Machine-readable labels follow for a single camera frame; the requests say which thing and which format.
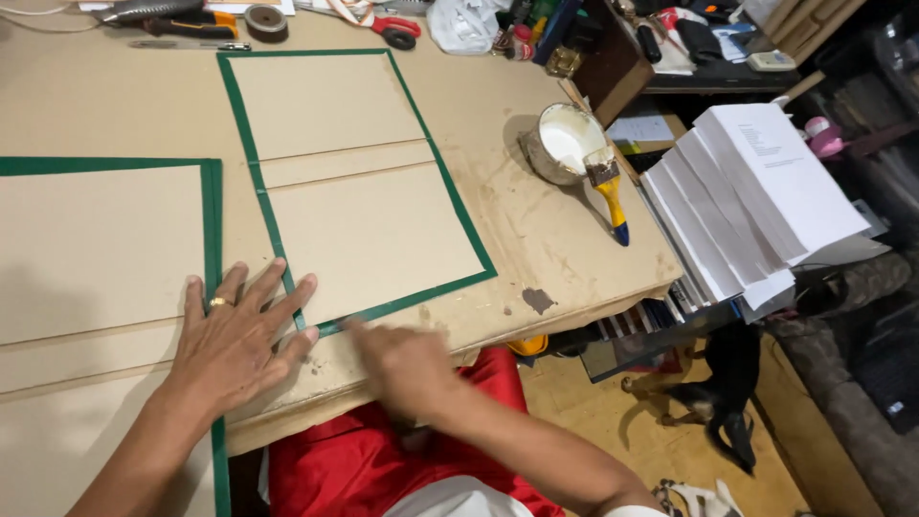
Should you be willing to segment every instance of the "white cloth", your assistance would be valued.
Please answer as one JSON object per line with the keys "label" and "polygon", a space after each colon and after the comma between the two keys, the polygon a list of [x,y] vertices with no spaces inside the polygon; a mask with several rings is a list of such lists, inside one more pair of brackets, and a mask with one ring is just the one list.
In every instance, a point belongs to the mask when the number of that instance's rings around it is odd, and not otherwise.
{"label": "white cloth", "polygon": [[[533,517],[522,502],[470,476],[431,483],[395,503],[383,517]],[[666,517],[645,506],[622,506],[605,517]]]}

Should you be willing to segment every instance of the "yellow object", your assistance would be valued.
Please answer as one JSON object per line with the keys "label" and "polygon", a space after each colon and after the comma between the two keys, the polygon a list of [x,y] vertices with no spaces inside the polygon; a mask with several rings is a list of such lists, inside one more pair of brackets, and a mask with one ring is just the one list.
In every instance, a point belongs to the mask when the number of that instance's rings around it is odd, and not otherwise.
{"label": "yellow object", "polygon": [[594,190],[603,194],[604,199],[609,205],[609,217],[613,220],[613,226],[620,226],[626,222],[626,215],[619,206],[619,178],[616,176],[606,183],[600,183]]}
{"label": "yellow object", "polygon": [[539,38],[542,38],[542,31],[545,29],[546,17],[542,17],[536,22],[536,25],[533,26],[533,32],[530,35],[529,41],[527,41],[527,43],[530,45],[535,45],[536,42],[539,41]]}
{"label": "yellow object", "polygon": [[543,334],[530,339],[508,341],[507,347],[517,355],[536,355],[549,346],[549,335]]}

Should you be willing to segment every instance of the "scissors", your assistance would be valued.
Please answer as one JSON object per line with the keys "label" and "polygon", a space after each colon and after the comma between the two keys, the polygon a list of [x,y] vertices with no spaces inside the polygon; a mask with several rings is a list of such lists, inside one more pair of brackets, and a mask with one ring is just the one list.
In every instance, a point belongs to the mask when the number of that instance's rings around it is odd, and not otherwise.
{"label": "scissors", "polygon": [[417,23],[399,17],[376,17],[370,29],[380,34],[393,49],[400,51],[413,49],[415,38],[421,36]]}

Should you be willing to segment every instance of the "workbench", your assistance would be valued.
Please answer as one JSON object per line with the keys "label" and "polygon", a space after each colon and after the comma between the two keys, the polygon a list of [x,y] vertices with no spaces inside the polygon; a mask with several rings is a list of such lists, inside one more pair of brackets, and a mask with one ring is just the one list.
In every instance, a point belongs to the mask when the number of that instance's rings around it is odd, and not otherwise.
{"label": "workbench", "polygon": [[[50,6],[28,3],[30,10]],[[24,20],[57,29],[90,21],[64,14]],[[557,81],[532,63],[447,55],[422,25],[417,48],[394,51],[395,59],[498,277],[376,323],[438,328],[457,362],[468,363],[482,346],[581,327],[663,296],[682,271],[632,183],[620,187],[631,233],[622,247],[609,233],[602,198],[535,176],[516,144],[549,104],[568,101]],[[253,41],[255,50],[384,45],[369,29],[313,13],[299,12],[289,26],[289,40]],[[244,260],[254,278],[272,247],[214,52],[128,47],[148,38],[137,29],[49,34],[0,21],[0,155],[219,158],[223,264]],[[325,72],[316,70],[316,80]],[[226,416],[230,454],[367,402],[363,380],[345,333],[321,339],[295,376]]]}

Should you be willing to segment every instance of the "man's right hand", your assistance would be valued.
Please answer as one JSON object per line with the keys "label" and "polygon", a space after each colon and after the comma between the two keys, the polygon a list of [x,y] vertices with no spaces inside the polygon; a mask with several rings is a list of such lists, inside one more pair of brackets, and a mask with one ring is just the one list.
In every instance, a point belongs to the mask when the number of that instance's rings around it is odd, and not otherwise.
{"label": "man's right hand", "polygon": [[344,327],[360,353],[371,392],[404,417],[434,423],[471,389],[454,373],[439,332],[371,328],[354,317]]}

